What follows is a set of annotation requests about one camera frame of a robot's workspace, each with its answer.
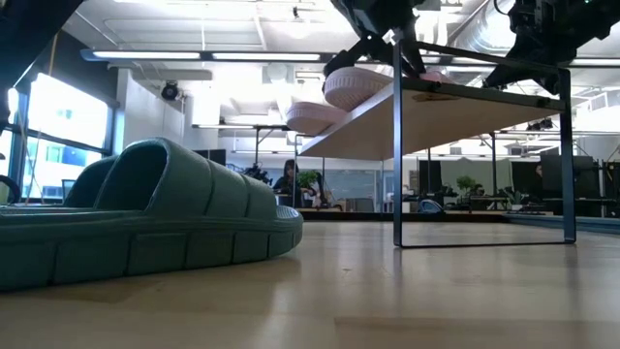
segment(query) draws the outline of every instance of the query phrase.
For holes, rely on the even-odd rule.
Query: black metal frame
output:
[[[393,92],[393,138],[394,138],[394,188],[402,188],[403,174],[403,89],[417,91],[438,92],[465,98],[473,98],[487,101],[510,103],[521,106],[537,108],[547,108],[560,112],[560,143],[562,149],[562,182],[563,182],[563,204],[564,204],[564,238],[561,241],[553,242],[517,242],[517,243],[476,243],[476,244],[441,244],[441,245],[407,245],[403,243],[403,214],[402,214],[402,191],[394,190],[393,208],[393,242],[400,248],[441,248],[441,247],[478,247],[478,246],[516,246],[516,245],[543,245],[543,244],[572,244],[576,242],[576,220],[574,216],[574,170],[573,170],[573,126],[572,126],[572,106],[571,106],[571,72],[551,66],[544,66],[536,63],[521,62],[502,57],[471,52],[457,48],[445,48],[426,43],[416,43],[416,49],[427,49],[443,54],[461,56],[478,59],[485,62],[492,62],[511,68],[530,70],[545,74],[556,74],[559,76],[560,100],[555,101],[548,98],[533,98],[531,96],[520,96],[511,93],[504,93],[497,90],[472,88],[451,84],[440,84],[432,81],[413,80],[402,78],[401,38],[394,37],[394,92]],[[495,144],[493,144],[493,167],[495,167]],[[493,191],[497,191],[496,174],[494,174]]]

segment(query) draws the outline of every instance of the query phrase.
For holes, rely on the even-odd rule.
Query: hardwood floor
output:
[[[409,241],[561,237],[411,223]],[[400,250],[381,223],[306,223],[250,265],[0,295],[0,348],[618,348],[620,238]]]

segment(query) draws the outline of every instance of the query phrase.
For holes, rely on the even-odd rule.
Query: wooden shelf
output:
[[[551,116],[563,107],[559,101],[543,97],[403,79],[403,153]],[[393,158],[393,84],[315,137],[300,156]]]

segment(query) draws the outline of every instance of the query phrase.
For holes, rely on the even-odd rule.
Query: window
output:
[[[47,162],[55,162],[55,163],[61,163],[61,154],[62,154],[62,148],[61,146],[49,146],[46,150],[46,161]]]
[[[13,134],[5,131],[0,136],[0,175],[9,174],[9,160],[11,159],[11,144]]]
[[[106,103],[70,85],[39,74],[32,83],[28,127],[96,147],[104,147],[108,131]]]
[[[27,197],[28,189],[32,188],[31,198],[41,198],[43,195],[44,199],[62,199],[62,180],[77,179],[86,166],[102,158],[98,152],[45,140],[40,140],[38,152],[36,147],[37,140],[28,138],[28,149],[31,152],[26,167],[35,163],[37,155],[34,178],[31,169],[24,169],[23,197]]]
[[[19,108],[19,93],[17,90],[12,88],[9,90],[9,111],[11,115],[9,115],[9,123],[16,122],[16,113]]]

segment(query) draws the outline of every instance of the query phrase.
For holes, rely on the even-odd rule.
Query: ceiling pipe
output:
[[[482,11],[491,0],[484,0],[465,20],[448,35],[448,46],[451,47],[463,30],[474,20],[474,18]]]
[[[497,0],[501,9],[514,0]],[[485,1],[477,8],[471,19],[459,26],[450,35],[449,46],[476,52],[503,54],[508,52],[514,42],[510,30],[510,19],[497,12],[493,1]]]

